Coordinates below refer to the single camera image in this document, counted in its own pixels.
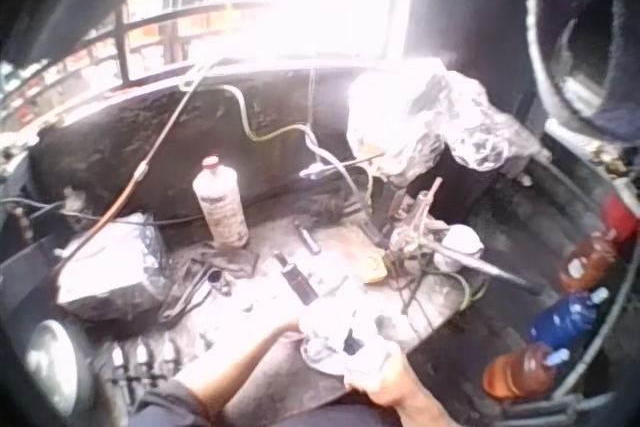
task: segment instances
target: orange liquid bottle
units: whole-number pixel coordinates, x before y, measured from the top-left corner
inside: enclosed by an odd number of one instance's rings
[[[560,282],[567,292],[589,290],[607,275],[616,261],[613,237],[615,231],[594,232],[569,254],[560,269]]]
[[[542,343],[501,355],[484,371],[482,386],[499,400],[540,395],[553,386],[556,366],[569,358],[567,349],[552,352]]]

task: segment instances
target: hand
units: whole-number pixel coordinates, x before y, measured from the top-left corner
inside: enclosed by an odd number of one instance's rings
[[[373,374],[347,373],[347,388],[366,392],[369,398],[382,407],[398,407],[426,390],[420,384],[400,346],[386,341],[389,354],[382,368]]]

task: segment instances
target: dark sleeve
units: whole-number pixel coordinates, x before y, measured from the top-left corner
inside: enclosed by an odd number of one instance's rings
[[[171,379],[144,394],[130,427],[209,427],[202,403],[179,381]]]

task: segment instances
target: blue liquid bottle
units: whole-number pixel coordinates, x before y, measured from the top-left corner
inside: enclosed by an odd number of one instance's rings
[[[536,317],[529,329],[531,340],[553,350],[568,347],[575,338],[593,328],[598,305],[607,297],[609,291],[601,287],[592,294],[577,292],[560,299]]]

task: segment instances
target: table top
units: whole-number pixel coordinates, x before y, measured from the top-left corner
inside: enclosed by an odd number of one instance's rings
[[[183,361],[195,358],[194,346],[199,333],[205,333],[214,344],[225,342],[225,337],[230,336],[228,327],[234,323],[236,316],[257,315],[255,311],[246,313],[247,310],[252,310],[252,304],[259,309],[260,304],[256,303],[256,299],[264,296],[291,296],[295,299],[280,275],[281,267],[273,258],[275,251],[283,252],[295,262],[320,292],[324,272],[351,269],[351,274],[357,277],[358,262],[376,256],[380,258],[382,251],[373,246],[362,233],[357,217],[346,218],[338,225],[314,229],[313,236],[322,252],[311,255],[294,228],[293,221],[296,217],[291,215],[291,205],[291,199],[278,199],[269,202],[268,209],[261,209],[258,218],[247,214],[250,227],[247,249],[259,255],[254,276],[241,280],[231,278],[230,296],[212,293],[200,307],[169,331],[168,335],[177,344]],[[198,243],[175,251],[172,253],[172,265],[175,267],[184,264],[185,259],[197,257],[203,248],[207,248],[206,244]],[[413,268],[419,271],[417,263]],[[394,289],[397,279],[390,277],[389,275],[379,283],[368,285],[367,298],[379,314],[376,323],[382,336],[398,342],[405,351],[428,338],[463,303],[464,290],[459,281],[447,276],[428,275],[418,289],[415,300],[411,302],[407,315],[402,315],[403,303],[409,297],[411,288],[399,293]],[[209,287],[205,285],[203,290],[206,293]],[[204,294],[198,292],[193,302],[198,302],[201,295]],[[151,330],[144,335],[145,340],[154,352],[159,353],[167,331]],[[136,342],[137,338],[122,345],[125,351],[133,353]],[[224,416],[227,422],[238,426],[256,425],[256,419],[260,419],[261,425],[269,425],[327,404],[344,394],[340,377],[318,372],[304,362],[300,354],[300,343],[281,339],[275,344],[247,383],[226,406]]]

